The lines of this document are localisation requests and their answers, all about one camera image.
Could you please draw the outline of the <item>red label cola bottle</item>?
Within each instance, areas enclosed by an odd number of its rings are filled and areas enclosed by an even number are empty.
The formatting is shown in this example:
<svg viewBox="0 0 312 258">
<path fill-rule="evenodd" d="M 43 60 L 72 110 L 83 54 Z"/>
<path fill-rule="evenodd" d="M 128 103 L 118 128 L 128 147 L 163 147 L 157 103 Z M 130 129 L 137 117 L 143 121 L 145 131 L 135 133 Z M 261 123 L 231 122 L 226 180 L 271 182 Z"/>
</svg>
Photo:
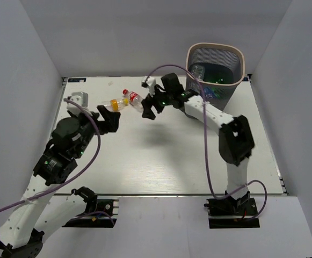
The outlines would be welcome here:
<svg viewBox="0 0 312 258">
<path fill-rule="evenodd" d="M 139 112 L 143 112 L 142 101 L 143 98 L 135 91 L 124 89 L 122 94 L 128 99 L 129 103 L 136 108 Z"/>
</svg>

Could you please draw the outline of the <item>white blue label bottle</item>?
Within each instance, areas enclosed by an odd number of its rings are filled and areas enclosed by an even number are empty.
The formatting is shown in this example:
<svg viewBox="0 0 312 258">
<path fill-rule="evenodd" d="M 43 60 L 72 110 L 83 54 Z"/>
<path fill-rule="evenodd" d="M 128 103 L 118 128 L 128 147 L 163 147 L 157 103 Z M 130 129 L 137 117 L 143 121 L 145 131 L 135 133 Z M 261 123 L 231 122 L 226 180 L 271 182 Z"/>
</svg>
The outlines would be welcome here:
<svg viewBox="0 0 312 258">
<path fill-rule="evenodd" d="M 205 77 L 205 67 L 201 64 L 193 64 L 190 69 L 191 74 L 198 80 L 203 81 Z"/>
</svg>

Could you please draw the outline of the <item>blue label clear bottle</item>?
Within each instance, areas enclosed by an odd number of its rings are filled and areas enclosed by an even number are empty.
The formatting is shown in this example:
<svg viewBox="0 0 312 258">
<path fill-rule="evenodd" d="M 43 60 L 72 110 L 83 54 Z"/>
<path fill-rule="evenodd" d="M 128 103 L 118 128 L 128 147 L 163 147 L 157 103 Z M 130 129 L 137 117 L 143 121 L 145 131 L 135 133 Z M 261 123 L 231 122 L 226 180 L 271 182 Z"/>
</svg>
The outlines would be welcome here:
<svg viewBox="0 0 312 258">
<path fill-rule="evenodd" d="M 204 88 L 204 94 L 207 99 L 220 99 L 220 91 L 216 88 Z"/>
</svg>

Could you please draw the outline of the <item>green bottle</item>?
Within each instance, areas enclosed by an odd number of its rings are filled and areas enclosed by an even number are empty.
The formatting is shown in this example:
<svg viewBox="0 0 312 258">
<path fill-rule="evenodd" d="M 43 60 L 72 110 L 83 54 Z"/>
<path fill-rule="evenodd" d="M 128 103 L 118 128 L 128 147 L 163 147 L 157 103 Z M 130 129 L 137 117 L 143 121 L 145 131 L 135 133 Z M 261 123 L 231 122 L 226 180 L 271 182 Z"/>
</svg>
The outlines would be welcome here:
<svg viewBox="0 0 312 258">
<path fill-rule="evenodd" d="M 221 78 L 221 77 L 216 77 L 216 76 L 213 76 L 213 77 L 210 77 L 209 78 L 209 82 L 210 83 L 217 83 L 217 84 L 224 84 L 224 78 Z"/>
</svg>

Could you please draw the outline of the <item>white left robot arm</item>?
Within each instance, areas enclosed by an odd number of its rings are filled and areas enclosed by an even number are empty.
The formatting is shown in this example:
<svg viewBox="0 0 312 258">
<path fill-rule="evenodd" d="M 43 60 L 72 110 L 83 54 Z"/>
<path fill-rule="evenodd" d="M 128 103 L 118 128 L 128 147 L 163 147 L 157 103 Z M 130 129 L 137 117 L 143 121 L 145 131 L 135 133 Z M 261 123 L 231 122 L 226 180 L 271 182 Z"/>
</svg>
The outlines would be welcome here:
<svg viewBox="0 0 312 258">
<path fill-rule="evenodd" d="M 0 227 L 1 257 L 36 257 L 47 237 L 67 222 L 99 213 L 111 217 L 98 210 L 97 194 L 87 187 L 72 190 L 53 214 L 41 217 L 55 192 L 72 181 L 69 175 L 92 138 L 118 130 L 120 112 L 103 105 L 97 110 L 73 106 L 68 109 L 69 116 L 56 124 L 21 200 L 10 205 L 13 212 Z"/>
</svg>

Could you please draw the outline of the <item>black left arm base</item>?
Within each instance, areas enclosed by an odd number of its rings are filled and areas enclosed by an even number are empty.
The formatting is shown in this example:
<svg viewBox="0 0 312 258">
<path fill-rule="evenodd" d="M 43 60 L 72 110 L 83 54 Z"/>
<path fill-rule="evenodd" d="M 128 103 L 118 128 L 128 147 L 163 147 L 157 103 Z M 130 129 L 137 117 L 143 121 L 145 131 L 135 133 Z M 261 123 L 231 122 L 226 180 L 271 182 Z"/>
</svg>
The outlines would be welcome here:
<svg viewBox="0 0 312 258">
<path fill-rule="evenodd" d="M 64 228 L 113 228 L 117 222 L 119 200 L 98 198 L 85 211 L 70 219 Z"/>
</svg>

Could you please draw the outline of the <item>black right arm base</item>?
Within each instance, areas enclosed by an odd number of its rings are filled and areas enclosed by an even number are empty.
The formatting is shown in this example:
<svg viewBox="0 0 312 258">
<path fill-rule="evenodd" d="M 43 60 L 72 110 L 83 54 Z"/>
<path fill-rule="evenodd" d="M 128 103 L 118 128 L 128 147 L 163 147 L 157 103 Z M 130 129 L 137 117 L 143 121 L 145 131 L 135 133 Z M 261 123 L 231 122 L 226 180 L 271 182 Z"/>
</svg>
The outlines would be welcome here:
<svg viewBox="0 0 312 258">
<path fill-rule="evenodd" d="M 204 208 L 208 212 L 210 229 L 260 228 L 259 219 L 251 219 L 258 213 L 254 198 L 247 200 L 237 210 L 227 199 L 207 199 Z"/>
</svg>

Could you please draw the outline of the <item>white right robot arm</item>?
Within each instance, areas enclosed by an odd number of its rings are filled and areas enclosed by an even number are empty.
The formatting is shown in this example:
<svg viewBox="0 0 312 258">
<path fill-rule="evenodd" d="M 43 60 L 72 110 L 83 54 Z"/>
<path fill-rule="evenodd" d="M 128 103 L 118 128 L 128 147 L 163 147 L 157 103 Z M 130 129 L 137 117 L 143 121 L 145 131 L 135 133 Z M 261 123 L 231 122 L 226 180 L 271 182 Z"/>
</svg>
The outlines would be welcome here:
<svg viewBox="0 0 312 258">
<path fill-rule="evenodd" d="M 198 92 L 185 90 L 174 73 L 161 78 L 158 85 L 151 76 L 142 80 L 149 93 L 142 101 L 142 117 L 154 120 L 166 106 L 173 106 L 191 118 L 206 124 L 219 137 L 219 154 L 227 165 L 226 207 L 232 214 L 241 213 L 250 198 L 247 168 L 255 142 L 247 118 L 234 117 L 204 101 Z"/>
</svg>

